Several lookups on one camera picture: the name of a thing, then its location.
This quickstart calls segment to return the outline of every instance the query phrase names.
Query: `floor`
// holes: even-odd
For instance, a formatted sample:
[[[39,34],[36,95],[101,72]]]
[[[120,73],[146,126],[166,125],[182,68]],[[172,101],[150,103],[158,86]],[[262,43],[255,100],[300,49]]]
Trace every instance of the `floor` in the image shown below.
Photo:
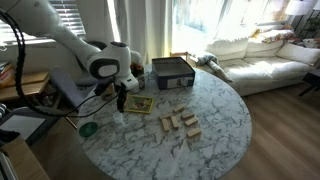
[[[251,143],[220,179],[320,179],[320,91],[298,97],[306,87],[243,97],[252,117]],[[86,157],[77,137],[61,119],[31,149],[53,180],[111,179]]]

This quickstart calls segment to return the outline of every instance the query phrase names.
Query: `table leg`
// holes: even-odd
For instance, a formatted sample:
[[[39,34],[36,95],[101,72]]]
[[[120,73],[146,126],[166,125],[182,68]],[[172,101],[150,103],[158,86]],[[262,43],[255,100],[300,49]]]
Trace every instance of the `table leg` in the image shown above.
[[[311,91],[313,88],[315,88],[314,85],[311,85],[310,87],[308,87],[307,89],[305,89],[302,93],[299,94],[299,96],[303,96],[304,94],[306,94],[307,92]]]

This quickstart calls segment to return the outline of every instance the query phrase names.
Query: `marble table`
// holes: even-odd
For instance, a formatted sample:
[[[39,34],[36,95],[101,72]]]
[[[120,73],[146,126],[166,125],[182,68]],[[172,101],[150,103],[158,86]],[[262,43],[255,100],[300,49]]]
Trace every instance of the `marble table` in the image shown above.
[[[152,75],[138,95],[155,102],[150,114],[125,112],[124,124],[114,121],[116,100],[87,118],[98,123],[98,131],[80,137],[89,159],[115,179],[216,179],[234,167],[246,152],[251,139],[251,118],[240,96],[215,76],[195,70],[193,87],[160,91]],[[89,100],[79,112],[92,112],[105,101]],[[187,127],[177,113],[180,125],[165,132],[159,116],[181,103],[196,114],[197,124]],[[188,138],[189,129],[200,127],[201,134]]]

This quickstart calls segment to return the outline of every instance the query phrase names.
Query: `cable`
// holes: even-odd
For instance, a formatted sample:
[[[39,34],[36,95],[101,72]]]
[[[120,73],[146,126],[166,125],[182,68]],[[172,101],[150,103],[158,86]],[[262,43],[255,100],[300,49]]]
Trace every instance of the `cable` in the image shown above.
[[[91,116],[93,114],[95,114],[96,112],[100,111],[105,105],[107,105],[108,103],[110,103],[112,100],[114,100],[116,97],[118,97],[119,94],[117,94],[116,96],[114,96],[112,99],[110,99],[109,101],[105,102],[101,107],[99,107],[97,110],[87,114],[87,115],[83,115],[83,116],[67,116],[67,117],[80,117],[80,118],[83,118],[83,117],[88,117],[88,116]]]
[[[83,116],[68,116],[69,114],[71,114],[72,112],[76,111],[81,105],[83,105],[86,101],[88,101],[89,99],[92,99],[94,96],[91,96],[89,98],[87,98],[86,100],[84,100],[82,103],[80,103],[75,109],[71,110],[70,112],[66,113],[66,114],[52,114],[46,111],[42,111],[41,109],[38,109],[36,106],[34,106],[25,96],[23,90],[22,90],[22,85],[21,85],[21,77],[23,74],[23,66],[24,66],[24,60],[25,60],[25,40],[24,40],[24,36],[22,34],[22,31],[19,27],[19,25],[16,23],[16,21],[9,15],[7,14],[4,10],[0,9],[0,15],[1,17],[9,24],[9,26],[11,27],[17,43],[18,43],[18,62],[17,62],[17,67],[16,67],[16,77],[15,77],[15,81],[16,81],[16,91],[18,93],[18,95],[20,96],[20,98],[26,103],[26,105],[33,111],[38,112],[40,114],[44,114],[47,116],[53,116],[53,117],[88,117],[93,115],[94,113],[98,112],[99,110],[101,110],[105,105],[107,105],[109,102],[111,102],[112,100],[114,100],[116,97],[118,97],[118,94],[113,97],[112,99],[110,99],[109,101],[107,101],[105,104],[103,104],[100,108],[98,108],[96,111],[89,113],[87,115],[83,115]]]

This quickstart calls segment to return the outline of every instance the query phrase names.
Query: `box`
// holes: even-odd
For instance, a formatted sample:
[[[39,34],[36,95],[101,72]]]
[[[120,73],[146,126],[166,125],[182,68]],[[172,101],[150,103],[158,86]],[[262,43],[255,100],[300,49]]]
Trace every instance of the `box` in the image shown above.
[[[152,72],[160,90],[193,86],[196,74],[181,57],[152,59]]]

